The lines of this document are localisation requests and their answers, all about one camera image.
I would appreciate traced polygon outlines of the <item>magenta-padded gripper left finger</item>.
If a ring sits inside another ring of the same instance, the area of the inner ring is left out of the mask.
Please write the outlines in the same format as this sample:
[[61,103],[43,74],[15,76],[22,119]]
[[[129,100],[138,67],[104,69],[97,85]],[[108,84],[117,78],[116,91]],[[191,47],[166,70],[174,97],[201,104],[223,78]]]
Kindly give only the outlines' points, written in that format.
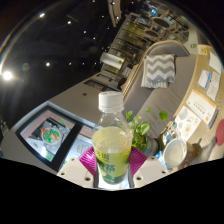
[[97,160],[90,147],[78,158],[70,158],[57,175],[84,188],[94,188],[97,174]]

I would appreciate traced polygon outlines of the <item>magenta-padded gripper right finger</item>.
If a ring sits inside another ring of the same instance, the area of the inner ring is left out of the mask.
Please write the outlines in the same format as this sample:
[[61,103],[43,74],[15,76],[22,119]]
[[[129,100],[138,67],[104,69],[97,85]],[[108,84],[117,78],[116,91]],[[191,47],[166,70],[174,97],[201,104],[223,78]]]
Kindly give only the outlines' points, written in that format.
[[147,157],[136,148],[129,157],[128,181],[131,188],[141,188],[168,175],[168,170],[154,156]]

